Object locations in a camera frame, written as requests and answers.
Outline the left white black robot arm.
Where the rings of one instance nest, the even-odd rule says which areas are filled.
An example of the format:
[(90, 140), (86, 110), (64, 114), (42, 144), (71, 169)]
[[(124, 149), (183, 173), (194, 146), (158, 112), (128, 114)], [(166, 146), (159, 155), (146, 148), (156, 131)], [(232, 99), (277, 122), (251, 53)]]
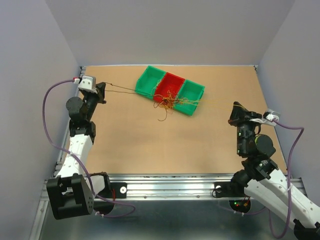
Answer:
[(78, 85), (83, 97), (73, 96), (65, 104), (69, 115), (69, 147), (57, 147), (66, 156), (57, 176), (46, 184), (57, 220), (90, 215), (95, 198), (106, 197), (112, 191), (107, 173), (90, 174), (85, 167), (96, 137), (96, 125), (91, 118), (97, 105), (106, 103), (106, 83), (96, 84), (83, 78), (75, 78), (72, 83)]

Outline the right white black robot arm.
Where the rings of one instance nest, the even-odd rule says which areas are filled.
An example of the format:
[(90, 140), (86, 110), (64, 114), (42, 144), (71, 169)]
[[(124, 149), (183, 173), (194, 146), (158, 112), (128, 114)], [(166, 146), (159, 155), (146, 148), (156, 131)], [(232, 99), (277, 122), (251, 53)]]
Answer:
[(255, 199), (285, 222), (284, 230), (292, 229), (298, 240), (320, 238), (320, 207), (303, 194), (291, 179), (291, 160), (283, 173), (272, 160), (276, 152), (272, 139), (261, 133), (262, 125), (289, 126), (279, 122), (280, 114), (268, 109), (264, 114), (249, 111), (239, 102), (232, 105), (228, 123), (236, 127), (236, 153), (243, 158), (243, 169), (230, 181), (213, 184), (213, 198), (230, 198), (234, 213), (249, 215), (246, 203), (236, 201), (245, 197)]

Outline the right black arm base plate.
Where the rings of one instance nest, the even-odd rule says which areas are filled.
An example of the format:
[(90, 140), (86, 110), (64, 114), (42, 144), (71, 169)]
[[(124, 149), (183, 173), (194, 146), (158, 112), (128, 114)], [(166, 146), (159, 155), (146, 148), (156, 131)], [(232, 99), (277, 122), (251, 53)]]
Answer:
[(231, 181), (216, 181), (213, 183), (211, 192), (213, 198), (243, 198), (249, 197), (245, 194), (245, 188)]

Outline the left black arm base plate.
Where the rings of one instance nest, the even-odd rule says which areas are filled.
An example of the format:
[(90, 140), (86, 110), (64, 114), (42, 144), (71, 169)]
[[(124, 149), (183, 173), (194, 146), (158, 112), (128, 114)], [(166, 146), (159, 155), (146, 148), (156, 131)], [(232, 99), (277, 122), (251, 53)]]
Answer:
[(126, 199), (127, 198), (127, 183), (126, 182), (111, 182), (104, 183), (94, 182), (93, 189), (96, 194), (107, 199)]

